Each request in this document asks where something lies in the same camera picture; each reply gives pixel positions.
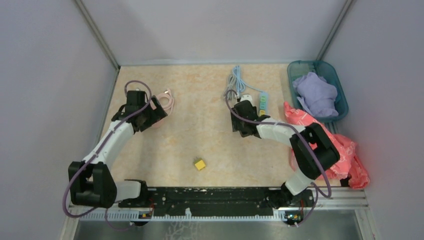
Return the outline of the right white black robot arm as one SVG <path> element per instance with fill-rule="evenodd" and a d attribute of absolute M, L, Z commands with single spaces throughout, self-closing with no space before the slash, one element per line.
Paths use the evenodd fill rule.
<path fill-rule="evenodd" d="M 294 125 L 269 115 L 259 116 L 248 100 L 237 102 L 228 109 L 233 131 L 240 132 L 242 137 L 273 140 L 292 149 L 297 169 L 281 186 L 284 204 L 295 206 L 301 200 L 301 192 L 314 184 L 318 177 L 323 177 L 327 186 L 326 196 L 331 196 L 331 184 L 326 171 L 340 159 L 340 154 L 320 124 Z"/>

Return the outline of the light blue power strip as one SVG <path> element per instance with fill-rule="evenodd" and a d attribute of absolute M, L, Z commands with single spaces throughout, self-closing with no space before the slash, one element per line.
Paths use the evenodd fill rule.
<path fill-rule="evenodd" d="M 267 92 L 261 91 L 259 94 L 259 112 L 258 115 L 267 115 L 269 106 L 269 95 Z"/>

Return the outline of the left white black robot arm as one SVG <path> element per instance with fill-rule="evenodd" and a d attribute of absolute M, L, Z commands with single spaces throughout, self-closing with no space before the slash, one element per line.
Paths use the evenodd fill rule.
<path fill-rule="evenodd" d="M 73 161 L 68 167 L 71 202 L 109 208 L 116 202 L 131 200 L 138 207 L 146 206 L 150 200 L 146 182 L 116 182 L 110 168 L 134 134 L 147 130 L 167 115 L 155 95 L 148 97 L 144 91 L 128 91 L 126 103 L 112 117 L 101 141 L 83 160 Z"/>

